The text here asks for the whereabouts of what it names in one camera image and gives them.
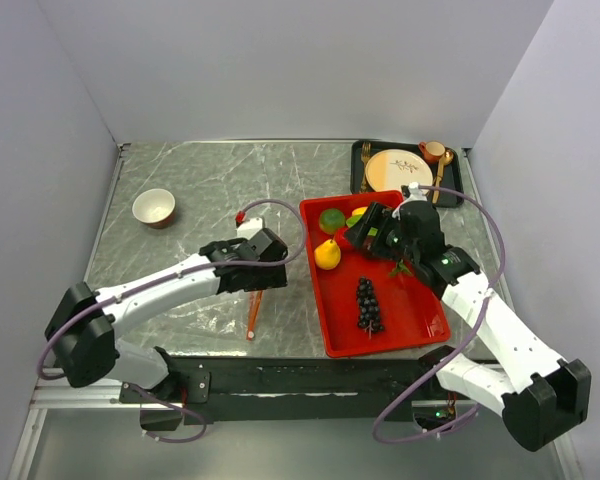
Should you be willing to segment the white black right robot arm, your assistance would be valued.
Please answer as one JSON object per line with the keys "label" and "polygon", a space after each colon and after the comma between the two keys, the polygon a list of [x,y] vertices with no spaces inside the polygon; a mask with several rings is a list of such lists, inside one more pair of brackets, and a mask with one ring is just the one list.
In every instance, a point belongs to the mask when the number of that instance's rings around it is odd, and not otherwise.
{"label": "white black right robot arm", "polygon": [[501,366],[495,371],[468,359],[460,344],[423,368],[379,421],[418,389],[429,398],[456,392],[491,410],[531,452],[586,420],[590,370],[547,346],[497,294],[470,255],[446,243],[432,204],[416,197],[397,207],[373,202],[345,237],[375,257],[409,264],[416,279],[470,326],[469,336],[479,338]]}

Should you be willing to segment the clear zip bag orange zipper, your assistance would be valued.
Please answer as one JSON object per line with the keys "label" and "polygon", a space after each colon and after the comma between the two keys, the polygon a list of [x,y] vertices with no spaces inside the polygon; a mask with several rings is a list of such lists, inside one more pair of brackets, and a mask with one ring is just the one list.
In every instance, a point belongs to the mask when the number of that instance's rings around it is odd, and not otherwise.
{"label": "clear zip bag orange zipper", "polygon": [[201,298],[170,310],[168,318],[188,334],[220,339],[251,341],[251,320],[256,292],[222,293]]}

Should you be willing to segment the black grape bunch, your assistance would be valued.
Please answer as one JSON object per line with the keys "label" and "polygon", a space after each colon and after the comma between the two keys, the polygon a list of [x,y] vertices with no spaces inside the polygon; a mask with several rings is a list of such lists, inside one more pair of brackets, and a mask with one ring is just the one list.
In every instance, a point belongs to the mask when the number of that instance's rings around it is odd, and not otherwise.
{"label": "black grape bunch", "polygon": [[358,280],[356,304],[358,306],[357,327],[364,330],[369,338],[385,330],[375,287],[367,277],[360,277]]}

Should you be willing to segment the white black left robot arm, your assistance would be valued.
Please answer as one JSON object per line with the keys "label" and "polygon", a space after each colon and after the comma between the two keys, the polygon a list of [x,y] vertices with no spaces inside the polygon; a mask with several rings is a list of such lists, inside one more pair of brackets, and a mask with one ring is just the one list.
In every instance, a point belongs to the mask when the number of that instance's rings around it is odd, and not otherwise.
{"label": "white black left robot arm", "polygon": [[287,255],[283,240],[263,228],[249,239],[212,242],[176,265],[123,285],[94,291],[79,282],[64,293],[45,337],[72,387],[116,379],[167,401],[179,387],[170,357],[162,348],[131,344],[124,335],[184,303],[284,287]]}

